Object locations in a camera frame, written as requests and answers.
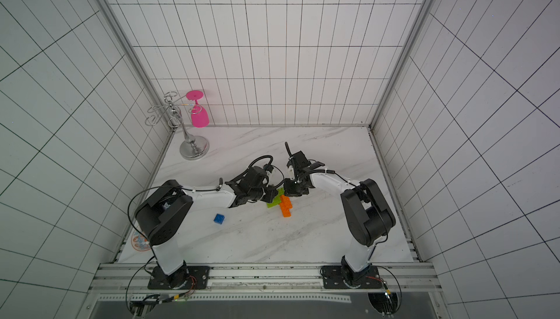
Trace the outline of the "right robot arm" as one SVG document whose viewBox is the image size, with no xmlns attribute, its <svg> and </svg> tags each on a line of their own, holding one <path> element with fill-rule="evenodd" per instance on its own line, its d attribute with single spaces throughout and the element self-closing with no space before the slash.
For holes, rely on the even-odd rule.
<svg viewBox="0 0 560 319">
<path fill-rule="evenodd" d="M 338 197 L 344 210 L 346 224 L 353 237 L 351 245 L 341 259 L 341 270 L 336 274 L 348 288 L 359 288 L 373 282 L 376 268 L 370 257 L 376 246 L 385 243 L 396 218 L 379 185 L 371 179 L 353 181 L 327 168 L 319 161 L 311 161 L 301 151 L 288 153 L 287 168 L 290 177 L 284 180 L 284 194 L 296 198 L 319 189 Z"/>
</svg>

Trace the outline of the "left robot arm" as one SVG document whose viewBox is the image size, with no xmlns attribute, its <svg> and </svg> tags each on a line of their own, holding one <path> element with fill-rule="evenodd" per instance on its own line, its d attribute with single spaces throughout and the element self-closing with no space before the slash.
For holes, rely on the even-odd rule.
<svg viewBox="0 0 560 319">
<path fill-rule="evenodd" d="M 232 180 L 219 179 L 216 186 L 183 186 L 176 180 L 168 180 L 141 193 L 150 196 L 140 203 L 134 212 L 127 211 L 131 226 L 147 240 L 156 260 L 150 272 L 150 290 L 179 290 L 192 287 L 203 289 L 205 272 L 198 273 L 188 266 L 179 247 L 178 232 L 187 214 L 192 210 L 211 208 L 237 208 L 246 203 L 274 202 L 283 181 L 271 183 L 275 167 L 251 166 Z"/>
</svg>

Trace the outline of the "orange lego brick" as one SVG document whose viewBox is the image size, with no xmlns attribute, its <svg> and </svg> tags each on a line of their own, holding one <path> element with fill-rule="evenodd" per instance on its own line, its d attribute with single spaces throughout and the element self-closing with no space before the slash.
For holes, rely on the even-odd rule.
<svg viewBox="0 0 560 319">
<path fill-rule="evenodd" d="M 287 206 L 288 208 L 291 208 L 291 207 L 292 207 L 292 203 L 291 203 L 289 197 L 284 196 L 284 195 L 281 195 L 280 198 L 281 198 L 281 203 L 282 203 L 283 205 Z"/>
<path fill-rule="evenodd" d="M 289 209 L 282 208 L 282 209 L 281 209 L 281 212 L 282 212 L 282 215 L 283 215 L 285 218 L 289 218 L 289 217 L 291 216 L 291 212 L 290 212 Z"/>
<path fill-rule="evenodd" d="M 291 200 L 286 197 L 283 196 L 281 198 L 281 210 L 283 214 L 290 214 L 290 210 L 293 208 L 292 202 Z"/>
</svg>

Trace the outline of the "orange lego brick bottom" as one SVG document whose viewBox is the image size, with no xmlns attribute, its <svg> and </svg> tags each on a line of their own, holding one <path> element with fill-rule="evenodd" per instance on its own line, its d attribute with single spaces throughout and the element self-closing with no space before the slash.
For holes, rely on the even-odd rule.
<svg viewBox="0 0 560 319">
<path fill-rule="evenodd" d="M 282 208 L 282 209 L 281 209 L 281 212 L 282 212 L 282 215 L 283 215 L 285 218 L 289 218 L 289 217 L 291 216 L 291 212 L 290 212 L 289 209 Z"/>
</svg>

